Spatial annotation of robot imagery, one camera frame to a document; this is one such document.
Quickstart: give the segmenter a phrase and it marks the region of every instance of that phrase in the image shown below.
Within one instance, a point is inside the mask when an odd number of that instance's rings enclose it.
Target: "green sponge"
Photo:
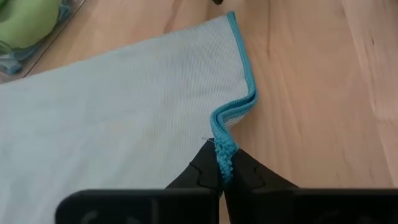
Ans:
[[[0,54],[24,49],[49,34],[61,0],[0,0]]]

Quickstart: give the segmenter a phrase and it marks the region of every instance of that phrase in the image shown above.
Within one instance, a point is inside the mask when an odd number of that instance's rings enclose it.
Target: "wooden surface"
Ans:
[[[398,2],[224,1],[88,0],[35,72],[234,9],[259,91],[240,146],[302,187],[398,186]]]

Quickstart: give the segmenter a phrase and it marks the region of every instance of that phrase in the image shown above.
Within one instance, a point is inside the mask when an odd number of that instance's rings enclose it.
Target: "blue cloth edge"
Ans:
[[[235,13],[233,11],[227,13],[227,18],[235,36],[236,45],[243,63],[244,77],[248,84],[248,94],[241,99],[234,100],[220,106],[214,110],[210,116],[211,130],[215,137],[217,162],[225,185],[228,185],[231,182],[233,176],[231,159],[239,149],[239,146],[235,143],[225,123],[229,119],[237,118],[246,114],[258,99],[254,75],[244,47],[243,38],[239,31],[238,24],[236,23]]]

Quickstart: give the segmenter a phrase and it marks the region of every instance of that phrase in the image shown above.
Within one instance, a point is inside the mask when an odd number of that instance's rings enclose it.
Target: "wooden table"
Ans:
[[[397,186],[395,0],[88,0],[35,72],[232,9],[259,91],[240,146],[302,187]]]

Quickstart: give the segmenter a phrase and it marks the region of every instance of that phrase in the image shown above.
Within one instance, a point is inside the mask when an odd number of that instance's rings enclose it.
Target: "light blue cloth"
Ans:
[[[162,189],[257,99],[234,14],[0,85],[0,223],[51,224],[83,189]]]
[[[64,21],[70,15],[70,8],[66,4],[60,6],[58,23]],[[22,61],[32,56],[40,47],[41,42],[26,49],[15,49],[15,51],[0,55],[0,71],[13,75],[22,68]]]

